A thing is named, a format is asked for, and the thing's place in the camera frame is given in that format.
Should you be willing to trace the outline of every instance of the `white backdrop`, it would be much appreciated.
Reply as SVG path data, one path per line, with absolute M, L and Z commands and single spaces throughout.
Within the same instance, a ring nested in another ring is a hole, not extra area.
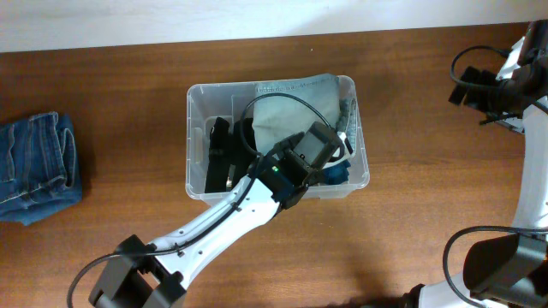
M 0 51 L 548 18 L 547 0 L 0 0 Z

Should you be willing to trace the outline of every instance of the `cable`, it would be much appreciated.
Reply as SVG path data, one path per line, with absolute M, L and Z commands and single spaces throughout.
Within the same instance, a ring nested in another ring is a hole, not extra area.
M 461 291 L 459 291 L 459 289 L 456 288 L 455 283 L 453 283 L 453 281 L 451 280 L 451 275 L 449 273 L 448 259 L 449 259 L 449 251 L 451 249 L 451 246 L 453 246 L 453 243 L 455 243 L 455 241 L 458 238 L 462 237 L 465 234 L 471 234 L 473 232 L 504 232 L 509 234 L 540 235 L 540 234 L 548 234 L 548 229 L 513 228 L 513 227 L 503 227 L 503 226 L 476 226 L 476 227 L 464 228 L 463 230 L 453 234 L 453 236 L 449 238 L 444 248 L 444 257 L 443 257 L 445 280 L 449 284 L 449 287 L 451 288 L 451 290 L 453 290 L 453 292 L 456 294 L 456 296 L 458 296 L 467 304 L 474 307 L 478 307 L 478 308 L 488 308 L 487 305 L 483 305 L 481 303 L 473 301 L 470 298 L 468 298 L 466 295 L 462 294 Z
M 176 245 L 174 246 L 173 248 L 170 248 L 170 249 L 166 249 L 166 250 L 161 250 L 161 251 L 155 251 L 155 252 L 139 252 L 139 253 L 109 253 L 109 254 L 106 254 L 102 257 L 99 257 L 99 258 L 96 258 L 95 260 L 91 261 L 89 264 L 87 264 L 86 266 L 84 266 L 83 269 L 80 270 L 80 272 L 78 272 L 78 274 L 76 275 L 76 277 L 72 280 L 72 282 L 70 283 L 70 286 L 68 287 L 68 291 L 67 291 L 67 307 L 68 308 L 74 308 L 74 305 L 73 305 L 73 294 L 74 294 L 74 291 L 76 289 L 76 286 L 78 285 L 78 282 L 80 282 L 80 280 L 82 279 L 82 277 L 89 271 L 91 270 L 92 268 L 94 268 L 95 266 L 103 263 L 103 262 L 107 262 L 107 261 L 110 261 L 110 260 L 114 260 L 114 259 L 117 259 L 117 258 L 122 258 L 122 257 L 130 257 L 130 258 L 137 258 L 137 257 L 154 257 L 154 256 L 163 256 L 163 255 L 167 255 L 167 254 L 171 254 L 171 253 L 175 253 L 175 252 L 179 252 L 180 250 L 182 249 L 185 249 L 185 248 L 188 248 L 190 247 L 191 245 L 195 244 L 196 242 L 198 242 L 199 240 L 203 239 L 206 235 L 208 235 L 213 229 L 215 229 L 216 227 L 218 227 L 221 223 L 223 223 L 227 218 L 229 218 L 230 215 L 232 215 L 232 213 L 234 213 L 238 206 L 241 204 L 241 202 L 246 198 L 247 194 L 249 193 L 249 191 L 251 190 L 251 187 L 253 186 L 253 183 L 255 182 L 255 179 L 257 179 L 257 175 L 259 173 L 259 166 L 260 166 L 260 162 L 257 162 L 256 165 L 255 165 L 255 168 L 253 169 L 253 171 L 251 172 L 252 176 L 250 177 L 250 181 L 249 181 L 249 184 L 247 185 L 246 189 L 243 191 L 243 193 L 241 194 L 240 198 L 234 202 L 232 204 L 232 206 L 230 206 L 230 209 L 223 215 L 221 216 L 219 219 L 217 219 L 211 226 L 209 226 L 206 230 L 204 230 L 202 233 L 196 235 L 195 237 L 193 237 L 191 240 L 189 241 L 186 241 L 184 242 L 182 245 Z
M 453 59 L 453 62 L 451 62 L 451 69 L 450 69 L 450 77 L 457 85 L 464 86 L 464 87 L 466 87 L 467 89 L 470 89 L 470 90 L 495 92 L 498 95 L 505 94 L 505 95 L 511 96 L 512 98 L 519 98 L 519 99 L 522 99 L 525 102 L 527 102 L 527 104 L 525 104 L 522 107 L 523 110 L 525 110 L 525 108 L 529 107 L 530 105 L 534 105 L 535 107 L 539 108 L 540 110 L 542 110 L 543 112 L 545 112 L 548 115 L 548 107 L 544 106 L 543 104 L 541 104 L 539 101 L 537 101 L 534 98 L 531 98 L 531 97 L 528 97 L 528 96 L 525 96 L 525 95 L 521 95 L 519 93 L 505 91 L 504 89 L 501 89 L 498 86 L 487 86 L 487 85 L 474 84 L 474 83 L 466 82 L 466 81 L 463 81 L 463 80 L 460 80 L 459 78 L 457 78 L 456 75 L 455 75 L 455 65 L 458 62 L 458 60 L 461 58 L 461 56 L 464 56 L 466 53 L 468 53 L 471 50 L 491 50 L 491 51 L 497 52 L 498 55 L 500 55 L 504 58 L 508 58 L 508 56 L 511 52 L 511 50 L 501 50 L 501 49 L 491 47 L 491 46 L 486 46 L 486 45 L 477 45 L 477 46 L 468 47 L 467 49 L 459 52 L 455 56 L 455 58 Z
M 322 120 L 322 122 L 329 128 L 329 129 L 333 129 L 333 127 L 330 125 L 330 123 L 327 121 L 327 119 L 325 119 L 325 117 L 318 111 L 316 110 L 311 104 L 305 102 L 304 100 L 296 97 L 296 96 L 293 96 L 291 94 L 286 94 L 286 93 L 267 93 L 267 94 L 263 94 L 259 97 L 256 97 L 254 98 L 251 102 L 249 102 L 249 104 L 247 104 L 246 108 L 242 111 L 241 113 L 241 117 L 240 117 L 240 121 L 241 123 L 243 123 L 243 121 L 245 120 L 246 118 L 246 113 L 247 111 L 251 108 L 251 106 L 253 106 L 255 103 L 257 103 L 259 100 L 263 99 L 263 98 L 270 98 L 270 97 L 284 97 L 284 98 L 291 98 L 303 105 L 305 105 L 306 107 L 308 107 L 313 113 L 316 114 L 316 116 L 318 116 L 318 118 L 320 118 Z M 243 143 L 243 146 L 246 148 L 246 150 L 248 152 L 250 152 L 251 154 L 257 156 L 257 157 L 262 157 L 262 153 L 260 153 L 259 151 L 256 151 L 254 150 L 247 142 L 246 140 L 246 137 L 244 136 L 243 134 L 243 129 L 240 129 L 240 138 L 241 138 L 241 142 Z

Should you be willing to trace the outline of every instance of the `blue denim jeans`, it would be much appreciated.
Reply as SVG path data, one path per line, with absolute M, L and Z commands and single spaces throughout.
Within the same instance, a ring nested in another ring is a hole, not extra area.
M 0 126 L 0 221 L 29 225 L 81 201 L 73 131 L 57 112 Z

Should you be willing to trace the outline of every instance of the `plastic bin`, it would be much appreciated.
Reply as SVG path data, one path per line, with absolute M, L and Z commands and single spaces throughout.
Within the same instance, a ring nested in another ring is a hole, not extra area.
M 348 76 L 339 77 L 340 98 L 354 97 L 354 81 Z M 187 93 L 187 182 L 186 190 L 190 198 L 203 200 L 214 205 L 229 192 L 204 193 L 207 165 L 209 163 L 209 131 L 215 119 L 221 116 L 230 125 L 239 120 L 245 106 L 255 98 L 256 82 L 194 85 Z M 352 191 L 369 183 L 366 147 L 361 130 L 360 112 L 357 111 L 358 125 L 356 154 L 350 160 L 348 181 L 341 185 L 318 185 L 310 187 L 303 198 L 344 198 Z

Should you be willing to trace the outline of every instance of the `black cable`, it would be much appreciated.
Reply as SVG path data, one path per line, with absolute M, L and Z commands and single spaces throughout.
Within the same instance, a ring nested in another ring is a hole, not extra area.
M 99 265 L 103 262 L 107 262 L 107 261 L 114 260 L 114 259 L 117 259 L 117 258 L 122 258 L 122 257 L 130 257 L 130 258 L 154 257 L 154 256 L 163 256 L 163 255 L 167 255 L 167 254 L 171 254 L 171 253 L 176 253 L 176 252 L 179 252 L 182 249 L 190 247 L 191 245 L 195 244 L 199 240 L 203 239 L 206 235 L 208 235 L 213 229 L 215 229 L 221 223 L 223 223 L 227 218 L 229 218 L 230 215 L 232 215 L 232 213 L 234 213 L 238 209 L 238 206 L 241 204 L 241 202 L 243 202 L 243 200 L 246 198 L 247 194 L 251 190 L 251 187 L 253 186 L 253 183 L 255 182 L 255 179 L 257 179 L 257 175 L 259 173 L 259 165 L 260 165 L 260 162 L 258 161 L 255 164 L 255 168 L 251 172 L 251 174 L 252 174 L 252 176 L 250 177 L 251 180 L 249 181 L 249 184 L 247 185 L 246 189 L 241 194 L 240 198 L 230 206 L 230 209 L 223 216 L 221 216 L 211 226 L 209 226 L 206 230 L 204 230 L 200 234 L 193 237 L 191 240 L 184 242 L 180 246 L 176 245 L 173 248 L 166 249 L 166 250 L 161 250 L 161 251 L 155 251 L 155 252 L 139 252 L 139 253 L 123 253 L 123 252 L 122 253 L 117 253 L 117 252 L 115 252 L 115 253 L 109 253 L 109 254 L 106 254 L 102 257 L 96 258 L 95 260 L 91 261 L 89 264 L 84 266 L 84 268 L 81 269 L 80 272 L 78 272 L 78 274 L 72 280 L 72 282 L 70 283 L 70 286 L 68 287 L 67 307 L 68 308 L 74 308 L 72 298 L 73 298 L 73 294 L 74 294 L 74 291 L 76 289 L 76 286 L 78 285 L 78 282 L 80 281 L 80 279 L 89 270 L 91 270 L 95 266 L 97 266 L 97 265 Z
M 325 119 L 325 117 L 318 110 L 316 110 L 311 104 L 305 102 L 304 100 L 302 100 L 302 99 L 300 99 L 296 96 L 293 96 L 291 94 L 286 94 L 286 93 L 267 93 L 267 94 L 263 94 L 259 97 L 254 98 L 251 102 L 249 102 L 249 104 L 247 104 L 246 108 L 242 111 L 241 117 L 240 117 L 240 122 L 243 123 L 243 121 L 246 118 L 246 113 L 251 108 L 251 106 L 253 106 L 255 103 L 257 103 L 259 100 L 261 100 L 263 98 L 270 98 L 270 97 L 284 97 L 284 98 L 294 99 L 295 101 L 307 106 L 313 113 L 316 114 L 316 116 L 318 116 L 318 118 L 320 118 L 322 120 L 322 122 L 329 129 L 333 129 L 333 127 L 330 125 L 330 123 L 327 121 L 327 119 Z M 246 150 L 248 152 L 250 152 L 251 154 L 253 154 L 257 157 L 262 157 L 262 154 L 259 151 L 256 151 L 251 146 L 249 146 L 249 144 L 246 140 L 246 137 L 243 134 L 243 129 L 240 129 L 240 138 L 241 138 L 241 142 L 243 143 L 243 146 L 246 148 Z
M 449 273 L 448 259 L 449 259 L 449 251 L 451 249 L 451 246 L 453 246 L 453 243 L 455 243 L 455 241 L 461 236 L 465 234 L 471 234 L 473 232 L 504 232 L 509 234 L 540 235 L 540 234 L 548 234 L 548 229 L 513 228 L 513 227 L 503 227 L 503 226 L 476 226 L 476 227 L 464 228 L 463 230 L 453 234 L 453 236 L 449 238 L 444 248 L 444 258 L 443 258 L 445 280 L 449 284 L 449 287 L 451 288 L 451 290 L 453 290 L 453 292 L 456 294 L 456 296 L 458 296 L 467 304 L 474 307 L 478 307 L 478 308 L 488 308 L 486 305 L 473 301 L 469 299 L 466 295 L 462 294 L 461 291 L 459 291 L 459 289 L 456 288 L 455 283 L 453 283 L 453 281 L 451 280 L 451 275 Z
M 504 89 L 501 89 L 498 86 L 487 86 L 487 85 L 474 84 L 474 83 L 466 82 L 466 81 L 463 81 L 463 80 L 460 80 L 459 78 L 457 78 L 456 75 L 455 75 L 455 65 L 458 62 L 458 60 L 461 58 L 461 56 L 464 56 L 466 53 L 468 53 L 471 50 L 491 50 L 491 51 L 497 52 L 498 55 L 500 55 L 504 58 L 507 58 L 509 56 L 510 52 L 511 52 L 511 50 L 501 50 L 501 49 L 498 49 L 498 48 L 495 48 L 495 47 L 485 46 L 485 45 L 477 45 L 477 46 L 468 47 L 467 49 L 459 52 L 455 56 L 455 58 L 453 59 L 453 62 L 451 63 L 451 69 L 450 69 L 450 77 L 457 85 L 464 86 L 464 87 L 466 87 L 467 89 L 470 89 L 470 90 L 495 92 L 498 95 L 504 94 L 504 95 L 508 95 L 510 97 L 513 97 L 513 98 L 523 99 L 524 101 L 526 101 L 526 104 L 522 107 L 523 110 L 525 108 L 529 107 L 530 105 L 534 105 L 535 107 L 539 108 L 540 110 L 542 110 L 543 112 L 545 112 L 548 115 L 548 107 L 546 107 L 543 104 L 539 103 L 534 98 L 531 98 L 531 97 L 528 97 L 528 96 L 525 96 L 525 95 L 521 95 L 519 93 L 505 91 Z

